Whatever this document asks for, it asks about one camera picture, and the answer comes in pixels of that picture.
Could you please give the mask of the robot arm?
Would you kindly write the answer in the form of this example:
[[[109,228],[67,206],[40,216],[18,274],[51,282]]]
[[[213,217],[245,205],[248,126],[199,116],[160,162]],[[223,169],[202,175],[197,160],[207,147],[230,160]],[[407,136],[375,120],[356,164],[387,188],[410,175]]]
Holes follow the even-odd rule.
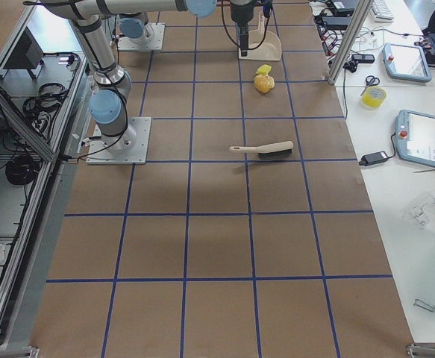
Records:
[[[146,12],[120,14],[119,30],[133,43],[147,43],[154,38],[154,29]]]
[[[124,69],[117,63],[109,40],[101,27],[101,17],[161,11],[189,11],[197,17],[214,12],[216,1],[40,1],[46,10],[70,21],[93,69],[99,88],[125,88],[129,84]]]

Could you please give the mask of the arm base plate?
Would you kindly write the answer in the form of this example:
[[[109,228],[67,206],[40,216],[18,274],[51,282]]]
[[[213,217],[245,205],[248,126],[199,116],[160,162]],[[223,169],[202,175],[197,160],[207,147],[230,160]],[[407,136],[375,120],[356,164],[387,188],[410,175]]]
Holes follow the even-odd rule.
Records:
[[[161,51],[165,31],[164,23],[143,23],[130,21],[119,25],[118,47],[120,51]]]
[[[116,139],[102,137],[98,125],[93,135],[100,139],[90,143],[92,154],[86,157],[90,165],[127,165],[145,164],[148,153],[148,142],[151,132],[152,117],[130,117],[128,129],[123,137],[114,145]]]

